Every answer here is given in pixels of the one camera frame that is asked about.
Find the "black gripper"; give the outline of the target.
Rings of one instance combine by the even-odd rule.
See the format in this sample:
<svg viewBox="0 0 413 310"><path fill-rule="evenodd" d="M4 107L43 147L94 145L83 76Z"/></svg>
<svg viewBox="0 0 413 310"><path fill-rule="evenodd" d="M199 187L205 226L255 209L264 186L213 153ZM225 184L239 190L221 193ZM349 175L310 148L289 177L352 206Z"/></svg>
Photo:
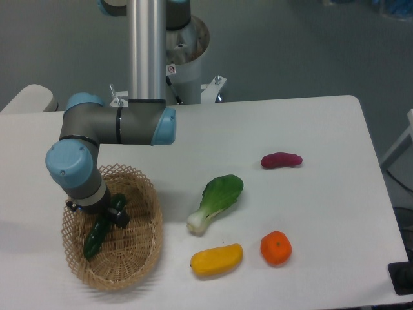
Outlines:
<svg viewBox="0 0 413 310"><path fill-rule="evenodd" d="M104 212L105 217L118 228L126 228L130 222L130 216L125 210L119 211L110 206L110 191L103 194L95 194L89 198L75 200L69 199L65 203L71 211L81 210L87 214L99 214Z"/></svg>

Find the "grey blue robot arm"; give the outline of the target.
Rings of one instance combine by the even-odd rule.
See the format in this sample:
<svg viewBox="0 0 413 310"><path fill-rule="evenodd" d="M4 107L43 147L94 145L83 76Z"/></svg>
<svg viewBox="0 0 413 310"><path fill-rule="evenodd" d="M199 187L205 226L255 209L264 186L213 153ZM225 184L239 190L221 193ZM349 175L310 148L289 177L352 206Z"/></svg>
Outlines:
<svg viewBox="0 0 413 310"><path fill-rule="evenodd" d="M125 211L110 204L97 168L102 144L169 145L176 138L176 113L166 106L166 33L189 24L189 1L100 1L111 16L129 24L128 105L111 107L98 96L74 94L63 114L59 141L46 153L52 179L71 199L70 208L102 214L124 228Z"/></svg>

